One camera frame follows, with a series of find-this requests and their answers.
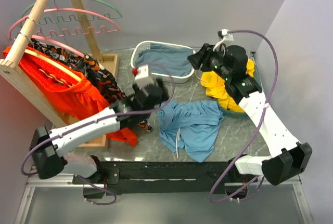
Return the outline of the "pink hanger with camo shorts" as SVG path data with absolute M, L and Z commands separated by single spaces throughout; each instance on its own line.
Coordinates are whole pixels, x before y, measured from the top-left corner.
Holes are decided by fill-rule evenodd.
M 39 36 L 39 35 L 35 35 L 35 34 L 32 35 L 32 38 L 36 39 L 36 40 L 39 40 L 39 41 L 49 42 L 49 43 L 51 43 L 51 44 L 53 44 L 55 46 L 62 47 L 64 49 L 66 49 L 66 50 L 68 50 L 68 51 L 70 51 L 70 52 L 72 52 L 72 53 L 74 53 L 74 54 L 82 57 L 82 58 L 85 57 L 84 53 L 82 53 L 82 52 L 80 52 L 80 51 L 78 51 L 78 50 L 76 50 L 76 49 L 74 49 L 74 48 L 72 48 L 72 47 L 70 47 L 70 46 L 62 43 L 62 42 L 56 41 L 54 39 L 45 38 L 43 36 Z

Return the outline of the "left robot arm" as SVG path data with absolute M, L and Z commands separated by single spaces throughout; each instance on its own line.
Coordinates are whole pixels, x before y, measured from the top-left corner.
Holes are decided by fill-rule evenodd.
M 96 137 L 137 125 L 173 96 L 161 79 L 144 86 L 133 84 L 133 89 L 132 95 L 77 123 L 52 130 L 36 129 L 27 156 L 33 159 L 39 178 L 66 173 L 82 176 L 91 183 L 100 182 L 104 171 L 99 159 L 72 151 Z

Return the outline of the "white plastic basket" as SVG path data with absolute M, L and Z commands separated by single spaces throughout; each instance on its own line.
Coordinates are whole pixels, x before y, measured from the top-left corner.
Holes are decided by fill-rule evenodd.
M 134 62 L 136 60 L 136 58 L 138 57 L 138 50 L 139 49 L 145 49 L 149 47 L 149 43 L 160 43 L 160 44 L 166 44 L 166 45 L 175 45 L 178 47 L 188 47 L 188 46 L 184 46 L 184 45 L 178 45 L 178 44 L 171 44 L 171 43 L 164 43 L 164 42 L 156 42 L 156 41 L 143 41 L 140 42 L 134 49 L 133 53 L 132 53 L 132 57 L 131 57 L 131 66 L 134 68 L 136 67 Z M 189 75 L 187 76 L 183 76 L 183 77 L 179 77 L 179 76 L 172 76 L 170 75 L 169 71 L 161 64 L 159 63 L 148 63 L 150 66 L 150 70 L 151 70 L 151 74 L 154 78 L 161 78 L 166 82 L 171 82 L 174 81 L 175 83 L 184 83 L 186 82 L 193 74 L 194 74 L 194 68 L 192 67 L 192 71 L 190 72 Z

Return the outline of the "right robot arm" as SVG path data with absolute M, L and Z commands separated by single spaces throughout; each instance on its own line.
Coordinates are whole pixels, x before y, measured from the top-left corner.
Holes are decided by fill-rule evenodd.
M 254 175 L 263 176 L 277 186 L 304 172 L 312 148 L 287 129 L 268 103 L 259 83 L 247 74 L 248 57 L 244 48 L 230 45 L 221 51 L 204 44 L 187 59 L 195 70 L 212 71 L 224 80 L 227 93 L 259 129 L 269 149 L 269 156 L 236 156 L 225 170 L 232 181 Z

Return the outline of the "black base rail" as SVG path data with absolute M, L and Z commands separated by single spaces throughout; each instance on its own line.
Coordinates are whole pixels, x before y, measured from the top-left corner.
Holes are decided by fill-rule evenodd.
M 229 162 L 99 162 L 89 178 L 108 194 L 209 192 Z

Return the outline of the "light blue shorts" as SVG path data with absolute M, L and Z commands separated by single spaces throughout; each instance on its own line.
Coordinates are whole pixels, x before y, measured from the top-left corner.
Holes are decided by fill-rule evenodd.
M 191 159 L 201 163 L 214 151 L 223 120 L 216 101 L 171 101 L 158 112 L 159 140 L 173 153 L 184 149 Z

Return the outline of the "teal oval tray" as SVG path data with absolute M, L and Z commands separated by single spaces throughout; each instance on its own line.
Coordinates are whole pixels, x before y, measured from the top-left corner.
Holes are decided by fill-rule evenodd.
M 247 74 L 254 78 L 255 81 L 262 86 L 253 56 L 251 56 L 247 62 Z M 217 88 L 222 90 L 223 96 L 223 98 L 218 98 L 217 101 L 223 114 L 236 118 L 247 118 L 247 114 L 244 110 L 242 110 L 241 107 L 234 102 L 231 96 L 227 95 L 224 81 L 220 77 L 217 78 L 217 81 L 220 83 Z

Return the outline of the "yellow shorts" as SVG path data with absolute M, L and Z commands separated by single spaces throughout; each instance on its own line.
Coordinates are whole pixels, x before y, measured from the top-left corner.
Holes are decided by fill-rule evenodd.
M 219 105 L 224 110 L 244 113 L 244 110 L 236 104 L 234 99 L 227 93 L 224 80 L 213 71 L 203 72 L 201 76 L 201 85 L 206 88 L 206 95 L 217 99 Z

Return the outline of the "pink wire hanger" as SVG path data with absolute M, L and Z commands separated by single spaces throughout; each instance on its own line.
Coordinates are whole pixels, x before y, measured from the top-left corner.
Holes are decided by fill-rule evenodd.
M 20 18 L 17 22 L 15 22 L 9 29 L 8 31 L 8 39 L 9 40 L 13 40 L 12 37 L 11 37 L 11 33 L 13 31 L 14 28 L 16 28 L 17 25 L 20 25 L 21 27 L 23 26 L 23 21 L 25 21 L 29 15 L 24 15 L 25 13 L 27 13 L 30 9 L 32 9 L 32 7 L 34 6 L 34 3 L 31 4 L 23 13 L 22 13 L 22 18 Z M 84 32 L 82 28 L 75 28 L 75 33 L 70 33 L 70 31 L 68 29 L 62 29 L 62 34 L 58 34 L 55 30 L 50 30 L 49 32 L 49 36 L 44 36 L 43 33 L 41 32 L 41 30 L 39 32 L 37 32 L 37 35 L 39 36 L 43 36 L 45 38 L 53 38 L 54 36 L 57 36 L 57 37 L 64 37 L 66 35 L 69 35 L 69 36 L 75 36 L 75 35 L 78 35 L 78 33 L 80 32 L 81 34 L 84 34 L 84 35 L 88 35 L 90 33 L 90 30 L 92 30 L 94 33 L 101 33 L 102 31 L 105 31 L 107 33 L 109 32 L 117 32 L 117 31 L 121 31 L 119 26 L 112 20 L 112 19 L 108 19 L 106 17 L 104 17 L 103 15 L 101 14 L 98 14 L 98 13 L 95 13 L 93 11 L 89 11 L 89 10 L 85 10 L 85 9 L 78 9 L 78 8 L 50 8 L 50 9 L 45 9 L 43 13 L 48 13 L 48 12 L 58 12 L 58 11 L 68 11 L 68 12 L 75 12 L 75 13 L 86 13 L 87 16 L 88 15 L 91 15 L 91 16 L 95 16 L 97 17 L 97 19 L 99 20 L 105 20 L 109 23 L 111 23 L 115 29 L 114 30 L 107 30 L 106 26 L 105 25 L 101 25 L 99 27 L 99 31 L 95 31 L 95 29 L 93 27 L 87 27 L 87 31 Z

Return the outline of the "cream hanger with orange shorts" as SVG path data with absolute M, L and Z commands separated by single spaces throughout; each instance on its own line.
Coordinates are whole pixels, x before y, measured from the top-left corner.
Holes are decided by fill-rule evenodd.
M 44 56 L 42 56 L 42 55 L 40 55 L 40 54 L 38 54 L 38 53 L 36 53 L 36 52 L 34 52 L 34 51 L 29 50 L 29 49 L 26 49 L 24 52 L 25 52 L 26 54 L 30 54 L 30 55 L 32 55 L 32 56 L 35 56 L 35 57 L 37 57 L 37 58 L 39 58 L 39 59 L 41 59 L 41 60 L 43 60 L 43 61 L 49 63 L 50 65 L 54 66 L 54 67 L 57 68 L 58 70 L 60 70 L 60 71 L 62 71 L 63 73 L 67 74 L 67 75 L 70 76 L 72 79 L 76 80 L 77 82 L 80 82 L 80 81 L 81 81 L 81 78 L 80 78 L 79 76 L 77 76 L 77 75 L 75 75 L 73 72 L 71 72 L 71 71 L 65 69 L 63 66 L 61 66 L 61 65 L 58 64 L 58 63 L 56 63 L 54 60 L 48 59 L 48 58 L 46 58 L 46 57 L 44 57 Z M 66 86 L 68 86 L 68 87 L 72 87 L 72 86 L 73 86 L 72 84 L 68 83 L 68 82 L 67 82 L 65 79 L 63 79 L 63 78 L 57 78 L 54 74 L 51 74 L 51 73 L 48 74 L 48 73 L 46 73 L 46 72 L 45 72 L 43 69 L 41 69 L 41 68 L 39 68 L 39 70 L 40 70 L 42 73 L 44 73 L 47 77 L 49 77 L 49 78 L 51 78 L 51 79 L 57 81 L 58 83 L 60 83 L 60 84 L 62 84 L 62 85 L 66 85 Z

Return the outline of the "wooden clothes rack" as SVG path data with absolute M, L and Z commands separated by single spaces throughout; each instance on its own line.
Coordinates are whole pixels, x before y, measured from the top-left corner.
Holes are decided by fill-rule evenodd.
M 45 117 L 55 124 L 56 127 L 64 127 L 68 124 L 78 122 L 78 119 L 57 111 L 38 87 L 19 68 L 19 62 L 29 42 L 26 36 L 31 38 L 33 33 L 35 33 L 37 23 L 41 19 L 48 2 L 49 0 L 36 0 L 28 15 L 27 21 L 23 24 L 19 36 L 12 45 L 12 49 L 6 59 L 1 59 L 1 76 L 31 102 Z M 71 0 L 71 3 L 74 8 L 80 10 L 80 13 L 84 11 L 84 5 L 81 0 Z M 80 26 L 84 31 L 88 30 L 85 39 L 90 51 L 92 51 L 92 57 L 97 59 L 105 68 L 109 69 L 117 78 L 119 67 L 118 54 L 101 53 L 92 26 L 87 19 L 83 19 L 83 21 L 80 22 Z M 89 141 L 90 142 L 82 144 L 79 147 L 81 149 L 106 149 L 108 147 L 108 138 L 106 136 L 100 136 Z

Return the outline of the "grey-blue cloth in basket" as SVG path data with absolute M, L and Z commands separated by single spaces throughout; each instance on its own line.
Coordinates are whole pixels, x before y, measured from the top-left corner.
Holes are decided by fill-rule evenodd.
M 139 49 L 137 54 L 134 62 L 136 67 L 143 63 L 159 63 L 170 75 L 179 77 L 187 76 L 192 71 L 187 60 L 188 56 L 194 54 L 192 48 L 150 42 L 148 48 Z

